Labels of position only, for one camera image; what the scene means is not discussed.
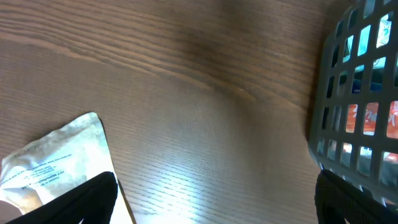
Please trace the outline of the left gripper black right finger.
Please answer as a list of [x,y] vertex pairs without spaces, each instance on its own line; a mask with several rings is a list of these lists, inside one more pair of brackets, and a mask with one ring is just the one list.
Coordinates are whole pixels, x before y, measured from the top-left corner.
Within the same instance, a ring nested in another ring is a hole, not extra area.
[[319,224],[397,223],[396,212],[327,169],[317,177],[315,205]]

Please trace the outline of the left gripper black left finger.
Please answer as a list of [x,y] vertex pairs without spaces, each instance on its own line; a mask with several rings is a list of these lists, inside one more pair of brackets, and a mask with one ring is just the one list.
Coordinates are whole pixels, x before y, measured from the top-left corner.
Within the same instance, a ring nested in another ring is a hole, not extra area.
[[118,197],[112,172],[102,172],[7,224],[109,224]]

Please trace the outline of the light teal wipes pack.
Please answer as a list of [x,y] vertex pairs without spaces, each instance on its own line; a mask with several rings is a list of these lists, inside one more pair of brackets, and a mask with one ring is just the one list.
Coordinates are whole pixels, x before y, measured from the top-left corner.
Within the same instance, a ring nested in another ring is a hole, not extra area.
[[[380,48],[389,43],[390,35],[391,35],[391,26],[392,26],[392,14],[386,14],[380,18],[379,21],[379,30],[376,38],[376,47]],[[371,26],[365,27],[359,35],[358,42],[358,56],[364,55],[368,49],[369,43],[369,35],[370,35]],[[353,48],[353,40],[354,36],[350,36],[346,39],[345,44],[345,55],[343,57],[343,63],[347,62],[352,53]],[[378,58],[373,62],[373,69],[382,69],[385,66],[386,59]]]

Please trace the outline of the colourful tissue multipack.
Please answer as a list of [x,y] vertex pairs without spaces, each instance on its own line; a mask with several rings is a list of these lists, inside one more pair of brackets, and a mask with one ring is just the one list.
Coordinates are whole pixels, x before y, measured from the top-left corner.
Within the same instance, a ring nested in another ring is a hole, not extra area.
[[[364,115],[363,134],[373,136],[376,130],[377,111],[379,103],[368,103]],[[356,124],[356,115],[358,112],[358,105],[348,106],[348,115],[346,119],[345,131],[347,133],[354,133]],[[397,139],[397,101],[392,101],[389,109],[389,118],[386,129],[386,136],[388,138]]]

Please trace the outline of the beige paper pouch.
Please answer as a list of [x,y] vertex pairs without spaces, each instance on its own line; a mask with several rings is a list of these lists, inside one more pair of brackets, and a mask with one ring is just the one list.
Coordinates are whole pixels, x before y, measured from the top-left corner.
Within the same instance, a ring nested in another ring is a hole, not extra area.
[[119,186],[101,120],[94,112],[14,151],[2,160],[1,201],[21,216],[102,172],[112,172],[118,197],[110,223],[132,223]]

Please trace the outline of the grey plastic lattice basket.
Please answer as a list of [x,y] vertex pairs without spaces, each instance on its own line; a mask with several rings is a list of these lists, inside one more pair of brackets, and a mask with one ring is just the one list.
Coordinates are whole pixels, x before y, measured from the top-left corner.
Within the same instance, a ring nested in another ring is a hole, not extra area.
[[[392,14],[389,43],[376,47],[380,18]],[[358,56],[360,32],[371,26],[367,52]],[[346,39],[354,36],[343,63]],[[382,69],[373,62],[385,58]],[[397,208],[397,139],[386,136],[397,101],[397,2],[356,1],[327,36],[320,63],[308,150],[321,169],[353,184],[385,207]],[[363,134],[368,103],[379,103],[373,136]],[[345,131],[349,105],[358,105],[354,133]]]

